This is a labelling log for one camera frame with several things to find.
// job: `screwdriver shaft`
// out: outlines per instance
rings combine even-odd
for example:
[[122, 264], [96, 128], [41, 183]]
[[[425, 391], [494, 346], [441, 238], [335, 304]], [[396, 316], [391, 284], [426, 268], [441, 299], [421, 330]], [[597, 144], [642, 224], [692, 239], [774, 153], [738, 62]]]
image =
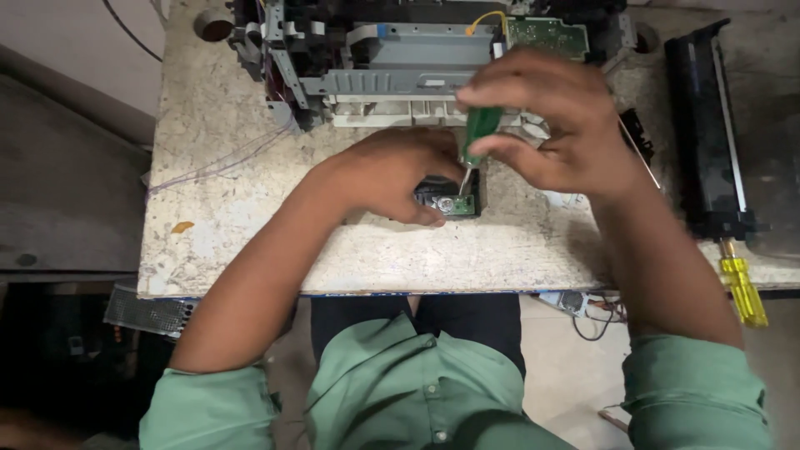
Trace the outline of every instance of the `screwdriver shaft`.
[[464, 174], [464, 179], [461, 181], [461, 187], [458, 189], [459, 195], [464, 195], [466, 191], [466, 184], [470, 181], [470, 175], [472, 175], [472, 167], [466, 168], [466, 173]]

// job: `screw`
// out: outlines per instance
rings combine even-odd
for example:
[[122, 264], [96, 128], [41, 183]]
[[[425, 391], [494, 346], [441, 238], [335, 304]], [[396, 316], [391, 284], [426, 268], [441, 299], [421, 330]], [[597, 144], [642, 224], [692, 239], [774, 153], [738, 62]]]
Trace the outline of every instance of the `screw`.
[[439, 210], [441, 212], [450, 212], [453, 210], [454, 203], [453, 199], [451, 199], [450, 197], [444, 197], [442, 199], [439, 199], [436, 202], [436, 205], [439, 207]]

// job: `black cable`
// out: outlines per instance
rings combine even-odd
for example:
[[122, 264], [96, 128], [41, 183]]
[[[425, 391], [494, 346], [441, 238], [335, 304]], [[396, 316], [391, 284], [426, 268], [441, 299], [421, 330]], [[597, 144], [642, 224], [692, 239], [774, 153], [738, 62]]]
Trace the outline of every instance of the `black cable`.
[[[611, 303], [608, 303], [608, 300], [605, 300], [605, 299], [603, 299], [603, 300], [606, 302], [606, 305], [611, 305]], [[602, 338], [603, 335], [606, 334], [606, 330], [608, 329], [608, 325], [609, 325], [609, 323], [611, 323], [611, 320], [614, 318], [614, 309], [609, 311], [610, 314], [608, 315], [608, 319], [603, 320], [603, 322], [605, 322], [605, 325], [602, 326], [602, 330], [600, 331], [600, 334], [597, 335], [596, 337], [587, 338], [586, 336], [584, 336], [581, 333], [581, 331], [578, 330], [578, 323], [575, 321], [575, 317], [574, 316], [572, 318], [572, 328], [574, 328], [575, 332], [578, 333], [578, 335], [581, 336], [584, 340], [588, 340], [590, 342], [594, 342], [594, 341], [600, 340], [600, 338]], [[598, 322], [600, 321], [600, 319], [595, 319], [594, 317], [589, 317], [589, 318], [592, 319], [592, 320], [597, 320]]]
[[131, 33], [131, 32], [130, 32], [130, 30], [128, 30], [128, 27], [127, 27], [127, 26], [125, 26], [125, 24], [124, 24], [124, 23], [122, 23], [122, 19], [120, 19], [120, 18], [119, 18], [119, 16], [117, 15], [117, 13], [114, 11], [114, 8], [112, 8], [112, 7], [111, 7], [111, 4], [110, 4], [110, 3], [108, 3], [108, 0], [102, 0], [102, 4], [106, 6], [106, 9], [108, 10], [108, 12], [109, 12], [109, 13], [111, 13], [111, 17], [113, 17], [113, 18], [114, 18], [114, 20], [117, 22], [117, 25], [119, 25], [119, 27], [120, 27], [120, 28], [122, 28], [122, 31], [125, 31], [125, 33], [126, 33], [126, 34], [127, 34], [127, 35], [128, 35], [130, 38], [131, 38], [131, 39], [133, 39], [133, 40], [134, 40], [134, 42], [136, 42], [136, 43], [137, 43], [137, 44], [138, 44], [138, 45], [139, 45], [139, 46], [142, 48], [142, 50], [146, 51], [146, 52], [147, 52], [147, 54], [149, 54], [150, 56], [152, 56], [153, 58], [155, 58], [155, 60], [156, 60], [156, 61], [158, 61], [158, 62], [162, 62], [161, 58], [160, 58], [160, 57], [159, 57], [157, 54], [153, 53], [153, 51], [152, 51], [152, 50], [150, 50], [149, 48], [147, 48], [147, 46], [145, 46], [144, 44], [142, 44], [142, 41], [140, 41], [140, 40], [139, 40], [139, 39], [138, 39], [136, 36], [134, 36], [134, 34], [133, 34], [133, 33]]

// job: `hand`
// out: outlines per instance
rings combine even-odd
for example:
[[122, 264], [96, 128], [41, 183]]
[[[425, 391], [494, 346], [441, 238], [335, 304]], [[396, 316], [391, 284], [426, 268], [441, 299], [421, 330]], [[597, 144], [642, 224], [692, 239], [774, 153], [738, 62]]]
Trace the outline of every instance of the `hand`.
[[441, 227], [445, 216], [414, 200], [414, 188], [427, 175], [460, 183], [453, 133], [427, 128], [378, 131], [319, 164], [309, 176], [342, 195], [345, 208], [367, 210], [402, 223]]
[[595, 67], [515, 47], [484, 66], [457, 93], [467, 106], [510, 106], [541, 115], [551, 138], [539, 148], [504, 134], [470, 146], [511, 166], [532, 186], [610, 197], [641, 178], [618, 128], [618, 115], [602, 73]]

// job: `tiled floor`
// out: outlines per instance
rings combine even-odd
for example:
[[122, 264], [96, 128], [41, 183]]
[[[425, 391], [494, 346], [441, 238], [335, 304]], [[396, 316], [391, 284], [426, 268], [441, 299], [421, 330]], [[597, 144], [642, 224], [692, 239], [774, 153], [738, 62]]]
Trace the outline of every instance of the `tiled floor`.
[[[622, 401], [622, 360], [630, 351], [624, 325], [611, 324], [597, 342], [582, 340], [564, 313], [522, 295], [522, 352], [527, 377], [523, 406], [530, 418], [580, 450], [633, 448], [625, 433], [598, 417]], [[800, 442], [800, 299], [765, 302], [770, 327], [746, 330], [747, 354], [766, 382], [778, 448]], [[292, 332], [270, 349], [270, 390], [279, 388], [284, 410], [275, 428], [281, 450], [307, 448], [302, 437], [305, 392], [314, 377], [310, 352], [310, 309], [302, 301]], [[585, 335], [602, 323], [579, 319]]]

